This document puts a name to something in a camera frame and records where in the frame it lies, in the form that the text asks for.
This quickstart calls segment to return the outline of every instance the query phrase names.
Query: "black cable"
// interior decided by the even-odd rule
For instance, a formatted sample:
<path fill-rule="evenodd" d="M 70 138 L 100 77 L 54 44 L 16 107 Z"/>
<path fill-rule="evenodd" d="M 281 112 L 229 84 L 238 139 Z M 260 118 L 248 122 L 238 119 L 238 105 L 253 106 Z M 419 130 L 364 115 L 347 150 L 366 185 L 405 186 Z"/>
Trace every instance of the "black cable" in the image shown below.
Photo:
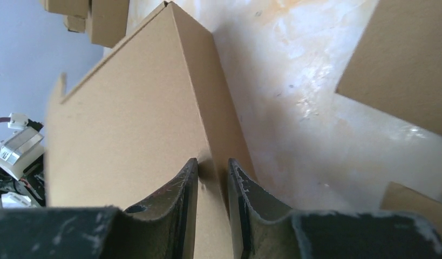
<path fill-rule="evenodd" d="M 9 118 L 9 117 L 0 117 L 0 123 L 2 123 L 2 122 L 10 122 L 11 121 L 11 118 Z"/>

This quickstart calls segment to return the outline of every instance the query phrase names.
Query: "cardboard box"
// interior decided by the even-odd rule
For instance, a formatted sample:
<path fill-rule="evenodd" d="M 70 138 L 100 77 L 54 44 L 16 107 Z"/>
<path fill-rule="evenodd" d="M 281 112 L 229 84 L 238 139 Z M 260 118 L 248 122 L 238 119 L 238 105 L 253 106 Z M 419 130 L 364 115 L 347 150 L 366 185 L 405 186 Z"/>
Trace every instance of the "cardboard box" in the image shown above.
<path fill-rule="evenodd" d="M 442 135 L 442 0 L 380 0 L 337 92 Z"/>
<path fill-rule="evenodd" d="M 87 16 L 91 43 L 114 47 L 126 33 L 129 0 L 92 0 Z"/>
<path fill-rule="evenodd" d="M 84 33 L 86 31 L 86 20 L 75 16 L 64 15 L 65 27 L 72 32 Z"/>
<path fill-rule="evenodd" d="M 174 3 L 160 5 L 70 93 L 50 98 L 50 206 L 126 208 L 199 161 L 194 258 L 233 258 L 227 165 L 254 177 L 213 36 Z"/>
<path fill-rule="evenodd" d="M 89 0 L 39 0 L 48 12 L 87 18 Z"/>
<path fill-rule="evenodd" d="M 389 183 L 381 209 L 416 212 L 434 224 L 442 237 L 442 204 L 413 189 L 395 182 Z"/>

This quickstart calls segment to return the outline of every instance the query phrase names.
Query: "box top face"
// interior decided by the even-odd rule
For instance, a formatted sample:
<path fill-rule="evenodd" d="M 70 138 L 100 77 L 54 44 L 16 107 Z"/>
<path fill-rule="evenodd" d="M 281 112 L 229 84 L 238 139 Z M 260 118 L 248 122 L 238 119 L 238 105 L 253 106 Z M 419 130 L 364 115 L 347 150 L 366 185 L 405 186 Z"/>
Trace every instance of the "box top face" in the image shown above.
<path fill-rule="evenodd" d="M 209 152 L 171 9 L 99 66 L 65 98 L 62 86 L 51 97 L 52 206 L 125 208 Z"/>
<path fill-rule="evenodd" d="M 442 135 L 442 0 L 380 1 L 337 92 Z"/>

